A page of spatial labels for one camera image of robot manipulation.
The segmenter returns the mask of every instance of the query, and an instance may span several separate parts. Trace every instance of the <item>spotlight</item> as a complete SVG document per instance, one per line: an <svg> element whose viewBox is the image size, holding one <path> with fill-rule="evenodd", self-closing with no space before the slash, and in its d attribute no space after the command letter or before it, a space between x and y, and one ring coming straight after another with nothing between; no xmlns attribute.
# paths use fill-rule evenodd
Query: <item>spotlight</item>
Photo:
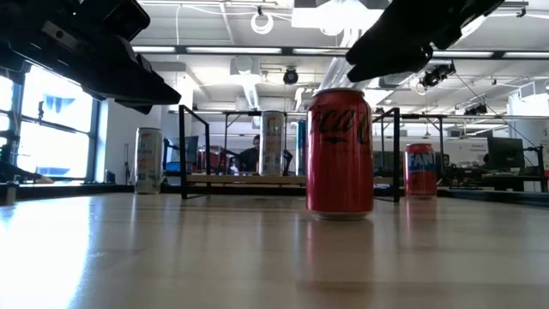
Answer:
<svg viewBox="0 0 549 309"><path fill-rule="evenodd" d="M486 107L486 104L480 104L476 107L470 108L463 113L465 116L476 116L476 115L483 115L488 113L488 108Z"/></svg>
<svg viewBox="0 0 549 309"><path fill-rule="evenodd" d="M434 70L426 71L425 76L423 76L419 83L425 88L435 87L454 73L454 61L452 61L451 64L440 64L437 65Z"/></svg>
<svg viewBox="0 0 549 309"><path fill-rule="evenodd" d="M486 104L481 104L481 105L477 106L477 112L481 115L488 113L488 109L486 108Z"/></svg>
<svg viewBox="0 0 549 309"><path fill-rule="evenodd" d="M522 7L519 13L516 13L516 18L523 18L526 15L526 7Z"/></svg>
<svg viewBox="0 0 549 309"><path fill-rule="evenodd" d="M294 68L287 68L282 80L286 85L293 85L299 80L298 72Z"/></svg>

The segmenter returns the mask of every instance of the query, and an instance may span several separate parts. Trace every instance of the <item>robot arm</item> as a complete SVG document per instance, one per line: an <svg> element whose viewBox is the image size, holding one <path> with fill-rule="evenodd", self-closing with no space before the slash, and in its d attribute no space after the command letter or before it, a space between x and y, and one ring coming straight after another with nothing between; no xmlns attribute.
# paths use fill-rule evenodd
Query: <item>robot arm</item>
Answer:
<svg viewBox="0 0 549 309"><path fill-rule="evenodd" d="M0 0L0 70L16 81L37 64L144 113L177 104L180 94L130 46L149 23L136 0Z"/></svg>
<svg viewBox="0 0 549 309"><path fill-rule="evenodd" d="M417 72L432 59L434 45L451 47L462 28L488 16L504 0L393 0L380 19L346 55L355 65L351 82L407 71Z"/></svg>

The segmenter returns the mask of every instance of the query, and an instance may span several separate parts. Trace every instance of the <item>fanta logo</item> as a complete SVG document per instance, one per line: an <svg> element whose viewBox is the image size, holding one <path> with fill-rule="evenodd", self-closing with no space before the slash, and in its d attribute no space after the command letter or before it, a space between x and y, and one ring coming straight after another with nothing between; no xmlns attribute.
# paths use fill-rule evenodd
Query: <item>fanta logo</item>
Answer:
<svg viewBox="0 0 549 309"><path fill-rule="evenodd" d="M407 154L408 171L434 172L435 156L432 152L426 154Z"/></svg>

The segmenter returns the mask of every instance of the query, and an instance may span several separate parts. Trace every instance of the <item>white can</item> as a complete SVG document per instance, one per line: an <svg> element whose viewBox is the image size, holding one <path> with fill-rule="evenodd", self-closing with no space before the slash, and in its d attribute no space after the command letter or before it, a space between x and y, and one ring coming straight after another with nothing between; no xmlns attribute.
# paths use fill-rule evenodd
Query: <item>white can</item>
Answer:
<svg viewBox="0 0 549 309"><path fill-rule="evenodd" d="M283 112L262 112L259 147L259 174L262 176L282 176L284 172L285 123Z"/></svg>
<svg viewBox="0 0 549 309"><path fill-rule="evenodd" d="M158 194L162 177L162 133L155 128L137 129L136 193Z"/></svg>

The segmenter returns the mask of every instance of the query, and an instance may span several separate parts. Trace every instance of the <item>red can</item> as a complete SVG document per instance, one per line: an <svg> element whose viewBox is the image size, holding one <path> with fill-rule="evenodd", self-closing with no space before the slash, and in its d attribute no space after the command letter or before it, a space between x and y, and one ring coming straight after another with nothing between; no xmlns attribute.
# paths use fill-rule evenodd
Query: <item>red can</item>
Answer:
<svg viewBox="0 0 549 309"><path fill-rule="evenodd" d="M406 146L404 181L409 197L437 195L437 165L435 152L428 143Z"/></svg>
<svg viewBox="0 0 549 309"><path fill-rule="evenodd" d="M317 93L308 112L307 209L325 219L361 219L373 209L371 109L361 91Z"/></svg>

